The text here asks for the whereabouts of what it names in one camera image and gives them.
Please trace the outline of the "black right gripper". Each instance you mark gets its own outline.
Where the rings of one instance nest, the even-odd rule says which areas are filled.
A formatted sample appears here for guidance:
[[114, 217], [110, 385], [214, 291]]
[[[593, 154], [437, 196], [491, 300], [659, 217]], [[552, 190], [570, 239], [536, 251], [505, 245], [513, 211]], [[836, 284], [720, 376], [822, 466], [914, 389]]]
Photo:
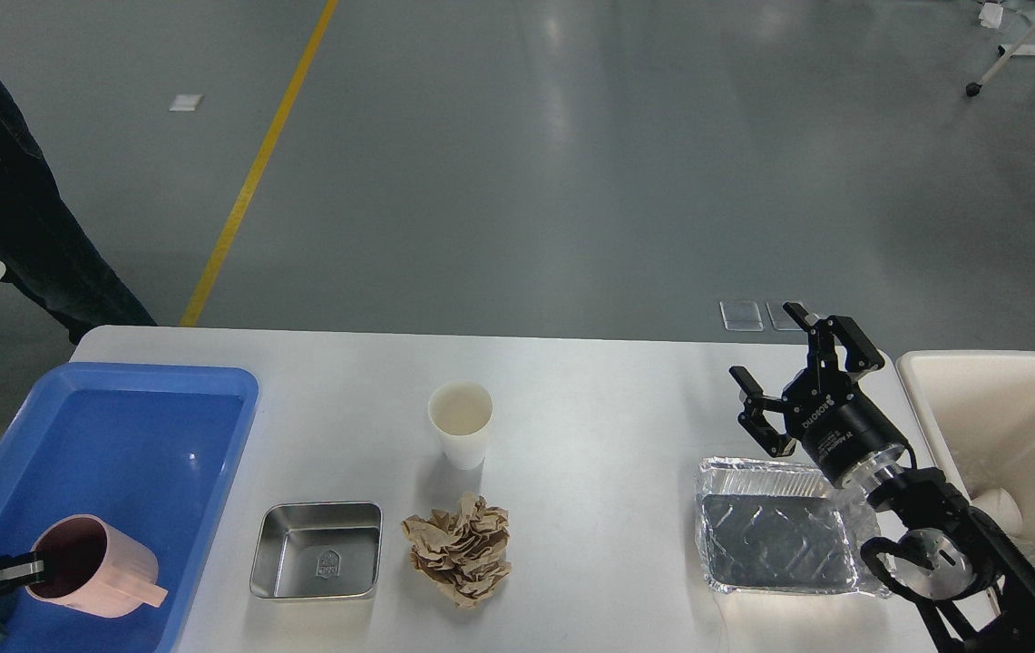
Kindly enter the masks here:
[[[743, 366], [728, 374], [742, 393], [738, 424], [771, 456], [790, 456], [800, 442], [824, 477], [836, 488], [852, 482], [854, 468], [883, 454], [898, 462], [906, 438], [865, 393], [858, 381], [886, 367], [881, 351], [849, 316], [817, 316], [798, 302], [783, 311], [807, 335], [806, 365], [783, 389], [767, 396]], [[767, 413], [783, 414], [786, 434]]]

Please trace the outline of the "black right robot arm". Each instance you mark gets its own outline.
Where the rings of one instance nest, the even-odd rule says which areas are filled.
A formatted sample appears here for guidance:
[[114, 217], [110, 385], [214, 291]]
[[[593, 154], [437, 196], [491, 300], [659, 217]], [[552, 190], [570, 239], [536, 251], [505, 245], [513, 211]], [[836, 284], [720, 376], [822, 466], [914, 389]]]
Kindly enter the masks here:
[[807, 338], [805, 367], [778, 396], [743, 366], [731, 376], [738, 422], [774, 456], [803, 449], [836, 489], [862, 492], [905, 533], [876, 536], [860, 555], [871, 574], [920, 613], [940, 652], [1035, 652], [1035, 567], [1001, 526], [935, 467], [903, 467], [913, 448], [860, 387], [885, 360], [848, 316], [783, 303]]

